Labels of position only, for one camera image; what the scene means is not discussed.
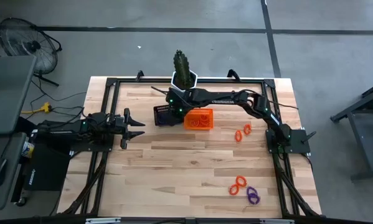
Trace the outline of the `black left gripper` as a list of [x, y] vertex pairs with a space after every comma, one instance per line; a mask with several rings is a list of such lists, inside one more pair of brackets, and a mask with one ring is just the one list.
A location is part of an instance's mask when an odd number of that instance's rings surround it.
[[136, 136], [140, 136], [144, 134], [144, 131], [129, 131], [128, 126], [145, 126], [145, 124], [135, 121], [130, 116], [130, 109], [125, 108], [123, 112], [123, 116], [115, 115], [113, 121], [111, 122], [110, 132], [113, 134], [120, 134], [122, 135], [122, 139], [120, 141], [120, 147], [122, 149], [127, 148], [127, 141], [135, 138]]

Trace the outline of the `black plastic mesh basket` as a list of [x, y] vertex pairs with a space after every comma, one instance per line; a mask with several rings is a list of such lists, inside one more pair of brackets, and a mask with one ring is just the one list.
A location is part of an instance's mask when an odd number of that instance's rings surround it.
[[[179, 112], [170, 105], [155, 106], [153, 110], [154, 110], [154, 122], [156, 126], [160, 126], [160, 127], [174, 126], [177, 124], [181, 124], [184, 121], [183, 117], [179, 114]], [[169, 124], [160, 125], [158, 123], [158, 115], [160, 113], [166, 113], [166, 112], [168, 112], [171, 115], [171, 121]]]

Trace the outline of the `white hexagonal plant pot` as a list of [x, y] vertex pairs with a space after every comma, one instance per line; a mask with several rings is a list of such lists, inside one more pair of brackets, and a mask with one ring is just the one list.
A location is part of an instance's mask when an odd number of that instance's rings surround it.
[[[192, 86], [190, 87], [190, 89], [193, 89], [193, 88], [196, 88], [196, 86], [197, 86], [198, 75], [196, 73], [194, 73], [192, 70], [190, 70], [189, 72], [191, 74], [191, 80], [192, 80]], [[173, 71], [173, 73], [172, 73], [171, 87], [176, 89], [177, 91], [180, 91], [180, 92], [183, 92], [183, 93], [185, 92], [185, 89], [181, 89], [176, 85], [176, 72], [175, 71]]]

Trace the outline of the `green cactus plant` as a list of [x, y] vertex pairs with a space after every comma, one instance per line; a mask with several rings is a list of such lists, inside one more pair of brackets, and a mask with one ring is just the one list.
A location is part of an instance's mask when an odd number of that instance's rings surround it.
[[181, 89], [189, 89], [192, 86], [192, 80], [186, 55], [181, 50], [176, 50], [173, 61], [176, 72], [176, 85]]

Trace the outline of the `orange plastic mesh basket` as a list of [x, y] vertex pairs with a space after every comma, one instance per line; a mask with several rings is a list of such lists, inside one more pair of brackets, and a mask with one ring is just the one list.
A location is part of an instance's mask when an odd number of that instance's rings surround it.
[[190, 130], [210, 130], [214, 127], [213, 109], [197, 108], [184, 117], [184, 128]]

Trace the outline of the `yellow power plug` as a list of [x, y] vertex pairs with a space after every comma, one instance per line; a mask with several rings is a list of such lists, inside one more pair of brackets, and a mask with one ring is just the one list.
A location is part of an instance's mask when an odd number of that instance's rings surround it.
[[39, 109], [31, 111], [21, 111], [22, 114], [34, 114], [39, 112], [49, 113], [52, 110], [50, 103], [45, 102]]

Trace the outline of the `black equipment case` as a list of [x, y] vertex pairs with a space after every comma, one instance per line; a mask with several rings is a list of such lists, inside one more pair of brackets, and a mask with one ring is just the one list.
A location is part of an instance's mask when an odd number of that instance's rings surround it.
[[67, 173], [70, 155], [46, 144], [35, 145], [23, 185], [28, 191], [59, 191]]

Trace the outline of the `white wipes canister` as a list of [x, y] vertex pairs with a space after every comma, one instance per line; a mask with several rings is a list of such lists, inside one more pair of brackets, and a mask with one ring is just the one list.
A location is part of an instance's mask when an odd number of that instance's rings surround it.
[[22, 147], [21, 156], [31, 158], [34, 148], [35, 146], [32, 143], [26, 141]]

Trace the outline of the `grey side desk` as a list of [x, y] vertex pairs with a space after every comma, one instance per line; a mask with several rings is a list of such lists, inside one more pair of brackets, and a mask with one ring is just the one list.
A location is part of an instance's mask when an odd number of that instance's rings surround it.
[[7, 159], [4, 181], [0, 185], [0, 210], [6, 206], [11, 194], [11, 187], [25, 140], [25, 133], [0, 136], [0, 157]]

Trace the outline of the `black floor fan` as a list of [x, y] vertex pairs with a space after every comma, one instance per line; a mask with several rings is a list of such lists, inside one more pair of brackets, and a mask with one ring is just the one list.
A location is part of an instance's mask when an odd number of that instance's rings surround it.
[[0, 22], [0, 44], [8, 56], [34, 56], [34, 76], [59, 86], [44, 77], [52, 73], [58, 64], [58, 53], [62, 51], [58, 40], [27, 20], [8, 17]]

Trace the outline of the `grey desk top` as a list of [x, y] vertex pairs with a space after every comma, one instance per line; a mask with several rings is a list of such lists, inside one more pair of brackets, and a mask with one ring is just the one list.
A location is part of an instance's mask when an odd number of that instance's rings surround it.
[[0, 134], [15, 130], [35, 64], [32, 55], [0, 57]]

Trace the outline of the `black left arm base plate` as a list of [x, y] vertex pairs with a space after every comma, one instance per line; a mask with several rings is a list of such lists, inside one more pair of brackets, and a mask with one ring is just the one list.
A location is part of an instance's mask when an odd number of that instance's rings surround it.
[[106, 121], [44, 121], [37, 125], [36, 141], [62, 151], [105, 152], [111, 148], [113, 134]]

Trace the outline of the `white metal bracket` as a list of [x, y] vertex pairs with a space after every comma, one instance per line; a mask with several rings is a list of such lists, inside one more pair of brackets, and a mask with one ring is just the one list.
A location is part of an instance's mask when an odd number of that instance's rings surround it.
[[121, 218], [88, 218], [85, 220], [85, 224], [119, 224]]
[[260, 219], [259, 224], [295, 224], [294, 220], [265, 218]]

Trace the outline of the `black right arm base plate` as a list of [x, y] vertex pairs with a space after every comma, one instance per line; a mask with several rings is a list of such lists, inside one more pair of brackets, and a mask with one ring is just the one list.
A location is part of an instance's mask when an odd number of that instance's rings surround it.
[[310, 153], [308, 136], [303, 129], [292, 129], [289, 145], [282, 146], [275, 138], [275, 133], [269, 129], [265, 133], [268, 152], [271, 154], [306, 154]]

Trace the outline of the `grey metal cart frame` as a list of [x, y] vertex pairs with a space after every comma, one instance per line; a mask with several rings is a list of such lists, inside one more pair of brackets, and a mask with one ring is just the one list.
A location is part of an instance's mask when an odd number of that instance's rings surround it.
[[351, 106], [330, 117], [334, 123], [348, 119], [358, 148], [363, 152], [367, 170], [351, 176], [352, 181], [373, 178], [373, 87], [361, 94]]

